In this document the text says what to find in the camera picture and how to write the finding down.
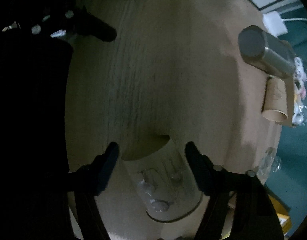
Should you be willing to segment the sticker paper cup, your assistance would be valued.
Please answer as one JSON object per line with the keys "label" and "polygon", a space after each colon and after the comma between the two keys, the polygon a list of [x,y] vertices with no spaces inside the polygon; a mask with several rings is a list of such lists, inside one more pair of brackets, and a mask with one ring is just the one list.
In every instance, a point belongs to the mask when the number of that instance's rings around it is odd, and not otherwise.
{"label": "sticker paper cup", "polygon": [[172,223],[200,205],[202,192],[169,135],[135,142],[122,154],[122,161],[152,220]]}

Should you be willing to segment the clear plastic cup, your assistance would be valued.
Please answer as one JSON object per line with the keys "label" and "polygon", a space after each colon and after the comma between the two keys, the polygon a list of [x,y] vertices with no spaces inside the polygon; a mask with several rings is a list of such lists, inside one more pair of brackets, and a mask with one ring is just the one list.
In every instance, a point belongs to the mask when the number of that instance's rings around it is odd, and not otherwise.
{"label": "clear plastic cup", "polygon": [[282,160],[276,155],[277,149],[269,147],[265,152],[265,157],[260,161],[257,168],[257,177],[266,181],[272,173],[276,173],[282,168]]}

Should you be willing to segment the plain paper cup far left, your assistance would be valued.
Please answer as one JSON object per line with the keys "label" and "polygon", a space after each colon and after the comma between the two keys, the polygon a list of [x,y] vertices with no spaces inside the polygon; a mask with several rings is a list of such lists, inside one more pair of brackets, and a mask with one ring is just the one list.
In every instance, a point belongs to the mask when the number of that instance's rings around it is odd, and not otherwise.
{"label": "plain paper cup far left", "polygon": [[288,118],[286,86],[283,80],[269,78],[266,82],[262,116],[274,122],[284,122]]}

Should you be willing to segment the orange cardboard box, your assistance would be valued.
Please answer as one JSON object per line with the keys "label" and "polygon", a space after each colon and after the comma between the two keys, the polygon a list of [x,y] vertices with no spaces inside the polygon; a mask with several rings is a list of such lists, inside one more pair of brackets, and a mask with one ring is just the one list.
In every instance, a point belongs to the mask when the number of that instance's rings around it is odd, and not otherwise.
{"label": "orange cardboard box", "polygon": [[229,200],[231,208],[225,223],[231,227],[222,230],[221,237],[230,239],[283,239],[291,228],[286,209],[264,191],[234,194]]}

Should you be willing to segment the teal curtain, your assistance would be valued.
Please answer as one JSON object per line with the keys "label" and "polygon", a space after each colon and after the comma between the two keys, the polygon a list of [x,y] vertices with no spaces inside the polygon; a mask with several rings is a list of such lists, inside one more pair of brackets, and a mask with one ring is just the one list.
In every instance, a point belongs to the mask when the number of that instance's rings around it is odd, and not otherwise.
{"label": "teal curtain", "polygon": [[[287,20],[288,29],[280,39],[292,45],[307,72],[307,9],[283,10],[280,15]],[[292,235],[307,215],[307,123],[296,128],[282,128],[277,156],[281,158],[282,168],[272,173],[265,185],[289,211],[292,227],[288,234]]]}

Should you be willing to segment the white desk lamp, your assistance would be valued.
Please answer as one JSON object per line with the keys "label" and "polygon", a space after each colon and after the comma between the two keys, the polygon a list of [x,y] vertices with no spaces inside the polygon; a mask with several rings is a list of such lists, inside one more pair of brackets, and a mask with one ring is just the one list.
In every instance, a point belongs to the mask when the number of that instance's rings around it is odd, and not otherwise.
{"label": "white desk lamp", "polygon": [[278,37],[288,33],[286,22],[305,22],[307,18],[281,18],[277,11],[271,11],[262,15],[262,22],[268,33],[274,37]]}

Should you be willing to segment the dark metal tumbler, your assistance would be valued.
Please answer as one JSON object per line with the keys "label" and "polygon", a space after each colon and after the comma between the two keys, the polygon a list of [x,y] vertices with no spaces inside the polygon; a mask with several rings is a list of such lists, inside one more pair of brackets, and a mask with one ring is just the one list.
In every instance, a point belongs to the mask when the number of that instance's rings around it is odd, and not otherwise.
{"label": "dark metal tumbler", "polygon": [[293,76],[296,70],[296,54],[290,44],[256,25],[239,33],[238,46],[243,60],[266,74],[285,79]]}

